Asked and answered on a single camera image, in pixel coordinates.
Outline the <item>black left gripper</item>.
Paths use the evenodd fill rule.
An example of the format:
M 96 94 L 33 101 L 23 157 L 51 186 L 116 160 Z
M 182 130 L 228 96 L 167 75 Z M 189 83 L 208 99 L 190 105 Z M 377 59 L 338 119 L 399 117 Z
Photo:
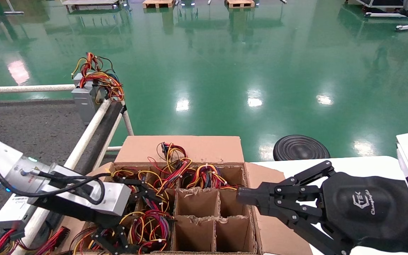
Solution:
M 162 202 L 162 199 L 157 197 L 157 192 L 149 188 L 143 180 L 119 176 L 113 176 L 112 180 L 125 184 L 130 189 L 133 187 L 134 191 L 106 193 L 102 202 L 97 205 L 71 193 L 31 198 L 30 203 L 64 216 L 102 226 L 92 233 L 92 240 L 110 254 L 138 254 L 139 251 L 143 251 L 141 245 L 131 244 L 126 236 L 125 227 L 115 226 L 119 225 L 129 202 L 136 202 L 141 198 L 151 202 Z

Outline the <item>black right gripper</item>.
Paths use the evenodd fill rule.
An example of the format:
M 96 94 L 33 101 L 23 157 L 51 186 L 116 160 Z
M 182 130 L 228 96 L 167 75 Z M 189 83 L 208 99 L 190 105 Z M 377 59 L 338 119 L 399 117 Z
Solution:
M 323 177 L 321 188 L 311 185 Z M 323 200 L 326 215 L 296 202 L 316 199 Z M 279 219 L 324 255 L 349 255 L 351 245 L 408 253 L 408 187 L 402 180 L 335 173 L 323 161 L 279 183 L 239 188 L 237 201 Z

